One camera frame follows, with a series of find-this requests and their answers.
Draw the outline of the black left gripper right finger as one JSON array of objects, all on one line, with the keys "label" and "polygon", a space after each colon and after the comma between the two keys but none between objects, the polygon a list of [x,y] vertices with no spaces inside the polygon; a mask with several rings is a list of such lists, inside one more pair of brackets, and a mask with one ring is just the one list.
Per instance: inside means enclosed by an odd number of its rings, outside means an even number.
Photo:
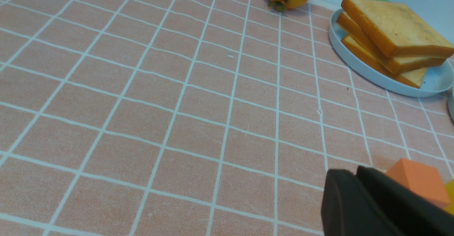
[{"label": "black left gripper right finger", "polygon": [[384,173],[358,166],[356,176],[378,207],[406,236],[452,236],[453,215],[413,193]]}]

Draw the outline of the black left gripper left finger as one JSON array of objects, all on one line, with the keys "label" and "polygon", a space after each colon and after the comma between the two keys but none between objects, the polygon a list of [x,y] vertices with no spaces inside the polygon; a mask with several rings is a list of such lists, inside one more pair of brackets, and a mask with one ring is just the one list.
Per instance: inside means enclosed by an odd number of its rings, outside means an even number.
[{"label": "black left gripper left finger", "polygon": [[321,220],[325,236],[403,236],[351,171],[329,169]]}]

